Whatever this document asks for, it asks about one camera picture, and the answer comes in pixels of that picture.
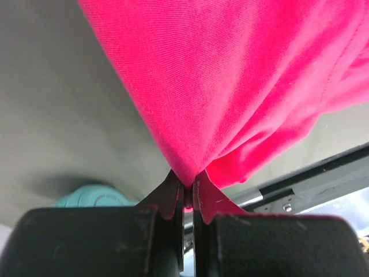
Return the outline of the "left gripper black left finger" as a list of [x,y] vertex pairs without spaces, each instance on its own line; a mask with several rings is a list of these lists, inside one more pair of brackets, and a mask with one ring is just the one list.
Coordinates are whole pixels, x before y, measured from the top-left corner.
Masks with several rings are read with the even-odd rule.
[[39,208],[18,221],[3,276],[179,276],[184,186],[170,171],[133,207]]

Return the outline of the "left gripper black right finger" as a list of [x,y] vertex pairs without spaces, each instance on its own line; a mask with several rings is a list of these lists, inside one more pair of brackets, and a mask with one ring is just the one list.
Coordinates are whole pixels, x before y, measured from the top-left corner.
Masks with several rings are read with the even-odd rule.
[[336,216],[248,213],[200,173],[193,184],[196,276],[367,276],[349,224]]

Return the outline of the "red t shirt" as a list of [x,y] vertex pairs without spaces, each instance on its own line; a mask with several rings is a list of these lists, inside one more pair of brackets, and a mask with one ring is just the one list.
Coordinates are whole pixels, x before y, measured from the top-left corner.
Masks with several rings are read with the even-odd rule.
[[367,1],[80,1],[206,218],[321,115],[368,101]]

